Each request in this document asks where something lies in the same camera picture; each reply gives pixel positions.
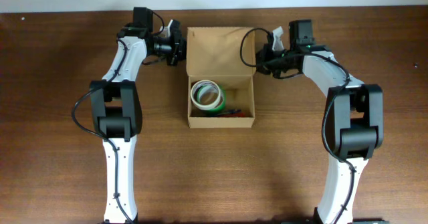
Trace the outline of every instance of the roll of tape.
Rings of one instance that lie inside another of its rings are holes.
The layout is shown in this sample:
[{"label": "roll of tape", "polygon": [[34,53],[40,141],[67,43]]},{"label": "roll of tape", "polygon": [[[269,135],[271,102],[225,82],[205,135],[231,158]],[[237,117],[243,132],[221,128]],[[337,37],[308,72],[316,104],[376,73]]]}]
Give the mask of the roll of tape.
[{"label": "roll of tape", "polygon": [[[205,94],[217,93],[217,97],[210,104],[201,104],[201,98]],[[201,80],[191,88],[192,103],[200,110],[216,112],[224,108],[225,96],[223,90],[211,80]]]}]

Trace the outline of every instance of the box flap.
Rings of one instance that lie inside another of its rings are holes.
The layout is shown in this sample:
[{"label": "box flap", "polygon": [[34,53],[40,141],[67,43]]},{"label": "box flap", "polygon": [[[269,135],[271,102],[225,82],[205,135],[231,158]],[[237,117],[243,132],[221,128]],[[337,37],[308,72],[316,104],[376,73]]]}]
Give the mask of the box flap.
[{"label": "box flap", "polygon": [[[255,68],[239,56],[243,36],[250,27],[190,27],[187,34],[189,76],[252,76]],[[242,55],[255,64],[254,32],[245,39]]]}]

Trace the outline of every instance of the black cable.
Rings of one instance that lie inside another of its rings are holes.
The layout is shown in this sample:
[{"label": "black cable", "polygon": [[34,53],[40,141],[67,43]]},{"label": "black cable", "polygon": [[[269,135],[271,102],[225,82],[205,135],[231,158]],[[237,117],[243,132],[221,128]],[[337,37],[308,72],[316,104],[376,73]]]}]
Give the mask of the black cable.
[{"label": "black cable", "polygon": [[126,47],[126,44],[122,40],[117,39],[117,42],[120,42],[124,47],[124,54],[123,54],[122,59],[120,60],[119,66],[114,70],[114,74],[109,80],[107,80],[104,84],[98,86],[97,88],[90,90],[89,92],[84,94],[82,97],[80,97],[78,99],[78,101],[76,101],[76,103],[74,104],[74,107],[72,109],[72,119],[73,119],[74,123],[79,128],[81,128],[82,130],[84,130],[87,133],[90,133],[90,134],[93,134],[97,137],[100,137],[102,140],[108,142],[108,144],[110,144],[110,146],[113,148],[113,152],[114,152],[114,194],[113,194],[114,198],[113,199],[116,199],[116,202],[118,203],[118,207],[119,207],[120,211],[122,211],[122,214],[126,217],[126,219],[129,221],[129,223],[134,224],[132,222],[132,220],[129,218],[128,214],[126,214],[125,210],[122,208],[122,205],[120,204],[120,201],[119,201],[119,194],[118,194],[118,159],[119,159],[118,158],[118,148],[116,148],[114,143],[108,139],[108,137],[106,136],[105,133],[102,133],[102,132],[97,133],[97,132],[94,132],[92,130],[89,130],[88,128],[82,126],[76,118],[76,110],[79,107],[79,105],[82,103],[82,101],[85,100],[91,94],[93,94],[93,93],[97,92],[98,90],[101,90],[101,89],[105,88],[106,86],[108,86],[109,83],[111,83],[115,79],[115,77],[119,74],[119,70],[125,61],[126,54],[128,53],[129,49]]},{"label": "black cable", "polygon": [[[249,30],[249,31],[244,35],[244,37],[243,37],[243,39],[242,39],[242,42],[241,42],[241,47],[240,47],[240,49],[239,49],[239,55],[240,55],[240,57],[241,57],[241,61],[242,61],[246,66],[253,67],[253,68],[260,67],[260,66],[270,65],[270,64],[272,64],[272,63],[276,62],[276,61],[278,60],[278,58],[273,59],[273,60],[270,60],[270,61],[267,61],[267,62],[263,62],[263,63],[258,63],[258,64],[251,65],[251,64],[249,64],[249,63],[245,62],[245,60],[243,59],[243,56],[242,56],[242,48],[243,48],[243,43],[244,43],[244,41],[245,41],[245,38],[246,38],[246,37],[247,37],[247,36],[248,36],[252,31],[255,31],[255,30],[263,30],[263,31],[265,31],[265,32],[267,33],[268,37],[271,37],[271,36],[272,36],[272,34],[271,34],[269,31],[267,31],[266,29],[260,28],[260,27]],[[340,211],[339,211],[338,215],[336,216],[336,218],[335,218],[335,220],[334,220],[334,224],[337,224],[337,222],[338,222],[338,220],[340,219],[340,217],[342,216],[343,212],[346,210],[346,206],[348,206],[348,204],[349,204],[349,200],[350,200],[350,198],[351,198],[351,196],[352,196],[352,191],[353,191],[353,189],[354,189],[354,181],[355,181],[355,172],[356,172],[356,170],[355,170],[354,165],[353,165],[351,162],[349,162],[349,161],[347,161],[347,160],[345,160],[345,159],[342,159],[342,158],[340,158],[339,156],[336,156],[336,155],[335,155],[335,154],[330,150],[330,147],[328,146],[327,138],[326,138],[326,123],[327,123],[327,116],[328,116],[328,114],[330,113],[330,109],[331,109],[331,107],[333,106],[333,103],[334,103],[334,101],[335,101],[336,97],[337,97],[337,96],[339,95],[339,93],[341,93],[341,91],[343,91],[343,90],[347,87],[347,85],[349,84],[349,82],[350,82],[350,75],[349,75],[348,70],[346,70],[346,69],[345,69],[342,65],[340,65],[338,62],[335,62],[335,61],[331,60],[331,59],[330,59],[330,58],[328,58],[328,57],[325,57],[325,56],[323,56],[323,55],[319,55],[319,54],[316,54],[316,53],[297,53],[297,54],[292,54],[292,55],[284,55],[284,56],[279,57],[279,58],[280,58],[280,59],[281,59],[281,58],[282,58],[282,59],[290,59],[290,58],[304,57],[304,56],[314,56],[314,57],[317,57],[317,58],[323,59],[323,60],[325,60],[325,61],[327,61],[327,62],[329,62],[329,63],[333,64],[334,66],[336,66],[336,67],[340,68],[340,69],[344,72],[345,77],[346,77],[346,78],[345,78],[345,81],[344,81],[344,83],[343,83],[343,85],[341,85],[341,86],[340,86],[339,90],[338,90],[338,91],[333,95],[333,97],[332,97],[332,99],[331,99],[330,103],[328,103],[328,105],[327,105],[327,109],[326,109],[326,111],[325,111],[325,113],[324,113],[324,117],[323,117],[323,119],[322,119],[322,127],[321,127],[322,143],[323,143],[323,145],[324,145],[324,148],[327,150],[328,154],[330,154],[331,156],[333,156],[333,157],[334,157],[336,160],[338,160],[339,162],[344,162],[344,163],[346,163],[346,164],[349,166],[349,169],[350,169],[350,184],[349,184],[349,190],[348,190],[348,194],[347,194],[347,196],[346,196],[346,198],[345,198],[345,202],[343,203],[343,205],[341,205],[341,207],[340,207]],[[301,74],[301,73],[292,74],[292,75],[290,75],[290,76],[284,76],[284,77],[281,77],[281,78],[282,78],[282,79],[286,79],[286,78],[293,78],[293,77],[296,77],[297,75],[300,75],[300,74]]]},{"label": "black cable", "polygon": [[160,19],[160,21],[162,22],[162,29],[159,32],[153,34],[153,36],[158,36],[159,34],[161,34],[163,32],[163,29],[165,28],[165,23],[163,21],[163,18],[159,14],[155,13],[154,11],[153,11],[153,14],[155,14]]},{"label": "black cable", "polygon": [[149,61],[149,62],[142,62],[141,64],[142,65],[151,65],[151,64],[157,64],[157,63],[159,63],[159,62],[162,62],[162,61],[164,61],[164,60],[166,60],[166,56],[161,56],[161,57],[159,57],[159,58],[157,58],[157,59],[155,59],[155,60],[153,60],[153,61]]}]

